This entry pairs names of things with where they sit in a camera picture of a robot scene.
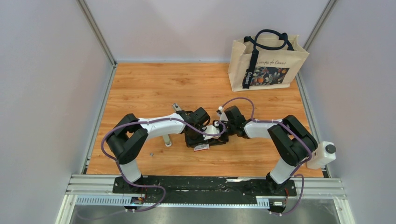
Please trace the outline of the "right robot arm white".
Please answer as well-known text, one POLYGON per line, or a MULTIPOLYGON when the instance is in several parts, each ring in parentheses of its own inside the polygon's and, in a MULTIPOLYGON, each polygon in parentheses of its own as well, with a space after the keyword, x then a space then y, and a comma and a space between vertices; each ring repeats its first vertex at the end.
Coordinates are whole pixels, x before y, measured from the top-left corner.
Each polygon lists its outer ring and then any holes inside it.
POLYGON ((293 115, 278 120, 245 119, 236 106, 217 111, 227 123, 227 133, 245 139, 263 138, 273 141, 280 159, 267 174, 267 191, 276 196, 285 189, 285 182, 309 159, 318 148, 311 133, 293 115))

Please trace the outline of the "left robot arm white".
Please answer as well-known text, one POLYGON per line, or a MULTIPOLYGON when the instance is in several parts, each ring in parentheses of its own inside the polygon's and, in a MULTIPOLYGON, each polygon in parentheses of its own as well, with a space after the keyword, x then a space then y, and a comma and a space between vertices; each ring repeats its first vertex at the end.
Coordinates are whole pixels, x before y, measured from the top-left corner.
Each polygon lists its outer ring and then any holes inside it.
POLYGON ((195 111, 177 109, 170 115, 150 119, 137 118, 130 113, 104 136, 100 147, 104 153, 104 145, 108 145, 113 153, 109 158, 116 162, 126 178, 125 188, 135 194, 143 186, 136 158, 146 141, 171 134, 184 134, 187 147, 224 144, 226 125, 221 121, 214 121, 210 125, 210 120, 202 107, 195 111))

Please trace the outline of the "white and black stapler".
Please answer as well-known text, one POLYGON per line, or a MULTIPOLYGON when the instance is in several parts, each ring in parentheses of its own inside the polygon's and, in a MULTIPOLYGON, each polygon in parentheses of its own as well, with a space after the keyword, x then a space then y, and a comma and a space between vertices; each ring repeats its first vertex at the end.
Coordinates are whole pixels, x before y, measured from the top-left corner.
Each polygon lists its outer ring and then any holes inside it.
POLYGON ((173 103, 171 107, 174 112, 182 111, 181 107, 177 103, 173 103))

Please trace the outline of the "red white staple box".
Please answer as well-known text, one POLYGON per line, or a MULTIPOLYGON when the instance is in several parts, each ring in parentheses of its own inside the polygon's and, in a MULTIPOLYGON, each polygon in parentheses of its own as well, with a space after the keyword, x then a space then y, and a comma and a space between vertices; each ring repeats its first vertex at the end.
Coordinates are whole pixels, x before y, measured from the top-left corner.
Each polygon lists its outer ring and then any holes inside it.
POLYGON ((198 151, 203 151, 203 150, 207 150, 210 148, 209 144, 202 144, 202 145, 197 145, 194 147, 194 152, 198 152, 198 151))

